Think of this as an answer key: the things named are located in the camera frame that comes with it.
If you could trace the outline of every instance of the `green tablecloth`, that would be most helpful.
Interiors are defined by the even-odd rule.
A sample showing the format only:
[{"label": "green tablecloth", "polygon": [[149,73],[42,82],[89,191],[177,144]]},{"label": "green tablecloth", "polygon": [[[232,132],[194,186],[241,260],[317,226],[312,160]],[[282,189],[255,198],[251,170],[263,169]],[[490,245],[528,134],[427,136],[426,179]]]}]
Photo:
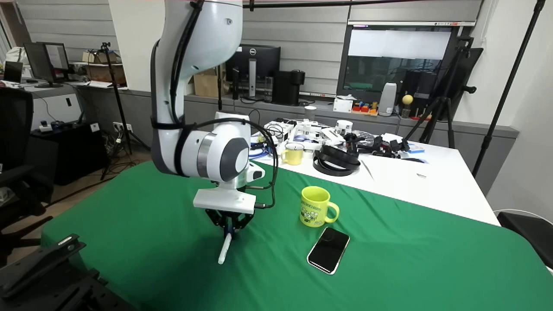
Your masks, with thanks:
[{"label": "green tablecloth", "polygon": [[[78,232],[83,262],[144,308],[553,308],[553,277],[519,234],[284,169],[277,207],[218,265],[222,231],[192,207],[206,184],[137,165],[51,220],[44,241]],[[299,220],[306,184],[331,189],[353,238],[334,276],[306,262],[320,234]]]}]

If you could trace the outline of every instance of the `smartphone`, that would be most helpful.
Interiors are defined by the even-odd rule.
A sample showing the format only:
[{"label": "smartphone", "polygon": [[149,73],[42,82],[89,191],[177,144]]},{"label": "smartphone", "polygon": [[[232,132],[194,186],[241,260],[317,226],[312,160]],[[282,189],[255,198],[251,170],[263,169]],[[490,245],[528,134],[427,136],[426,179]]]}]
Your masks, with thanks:
[{"label": "smartphone", "polygon": [[322,269],[324,272],[334,274],[341,264],[350,239],[350,234],[331,226],[325,227],[318,241],[310,250],[308,262]]}]

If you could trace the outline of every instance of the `yellow mug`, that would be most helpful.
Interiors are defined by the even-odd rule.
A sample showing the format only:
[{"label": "yellow mug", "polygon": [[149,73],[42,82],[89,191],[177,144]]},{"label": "yellow mug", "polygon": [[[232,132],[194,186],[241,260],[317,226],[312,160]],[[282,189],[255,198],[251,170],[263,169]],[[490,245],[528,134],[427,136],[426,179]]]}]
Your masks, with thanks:
[{"label": "yellow mug", "polygon": [[303,144],[289,143],[286,146],[286,151],[282,153],[282,158],[284,158],[286,163],[301,165],[301,162],[305,158]]},{"label": "yellow mug", "polygon": [[306,226],[318,227],[327,222],[337,220],[341,207],[331,201],[331,193],[322,186],[306,186],[301,189],[301,220]]}]

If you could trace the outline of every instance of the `office chair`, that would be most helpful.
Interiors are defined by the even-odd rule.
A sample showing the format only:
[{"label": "office chair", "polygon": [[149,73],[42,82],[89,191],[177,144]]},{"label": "office chair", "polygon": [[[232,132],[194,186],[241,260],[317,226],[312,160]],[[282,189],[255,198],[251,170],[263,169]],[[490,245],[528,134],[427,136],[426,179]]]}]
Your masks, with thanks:
[{"label": "office chair", "polygon": [[541,260],[553,272],[553,222],[519,208],[505,208],[498,212],[503,227],[522,234],[538,251]]},{"label": "office chair", "polygon": [[26,144],[33,118],[33,96],[21,89],[0,87],[0,265],[16,246],[38,245],[40,239],[23,239],[42,226],[44,217],[16,232],[4,232],[13,222],[45,212],[52,194],[52,181],[26,165]]}]

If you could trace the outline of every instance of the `cardboard box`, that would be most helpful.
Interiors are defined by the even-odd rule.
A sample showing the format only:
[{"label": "cardboard box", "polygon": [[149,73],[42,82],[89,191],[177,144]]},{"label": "cardboard box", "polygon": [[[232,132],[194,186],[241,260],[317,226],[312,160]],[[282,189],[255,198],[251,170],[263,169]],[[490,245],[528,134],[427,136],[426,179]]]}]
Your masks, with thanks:
[{"label": "cardboard box", "polygon": [[[115,63],[115,75],[118,86],[127,86],[127,77],[121,63]],[[111,73],[108,63],[89,63],[87,73],[90,80],[106,80],[111,82]]]},{"label": "cardboard box", "polygon": [[[222,65],[222,82],[223,82],[223,94],[227,94],[227,79],[225,79],[225,67]],[[206,98],[218,98],[218,68],[210,68],[194,75],[194,94],[206,96]]]}]

